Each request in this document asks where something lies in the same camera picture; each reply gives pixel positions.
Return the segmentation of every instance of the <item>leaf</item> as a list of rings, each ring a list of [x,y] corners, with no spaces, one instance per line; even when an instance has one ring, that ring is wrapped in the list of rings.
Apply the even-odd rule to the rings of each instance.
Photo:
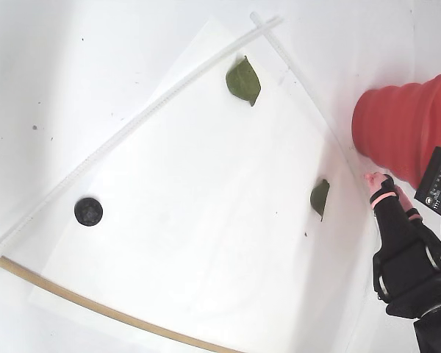
[[[330,184],[325,179],[317,185],[310,193],[310,204],[323,220],[323,211],[325,210],[326,197],[329,194]]]
[[[244,101],[249,101],[252,107],[255,105],[262,88],[247,57],[227,73],[226,82],[230,93]]]

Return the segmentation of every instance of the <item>white backdrop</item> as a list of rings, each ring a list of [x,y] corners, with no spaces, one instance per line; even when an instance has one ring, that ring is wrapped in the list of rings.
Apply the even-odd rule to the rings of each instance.
[[[233,349],[417,352],[412,323],[386,316],[370,285],[379,245],[350,167],[375,166],[350,127],[366,89],[441,73],[441,1],[0,1],[0,237],[150,99],[254,28],[253,10],[284,18],[274,33],[315,101],[256,40],[238,53],[262,83],[255,107],[227,92],[235,56],[225,59],[40,213],[7,256]],[[308,200],[321,177],[331,183],[323,223]],[[73,217],[86,195],[104,207],[93,228]],[[0,352],[196,350],[0,270]]]

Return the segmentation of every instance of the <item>red bucket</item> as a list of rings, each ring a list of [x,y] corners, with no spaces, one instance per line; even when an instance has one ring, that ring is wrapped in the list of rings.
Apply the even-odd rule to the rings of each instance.
[[[441,75],[365,92],[351,125],[359,153],[415,189],[435,146],[441,146]]]

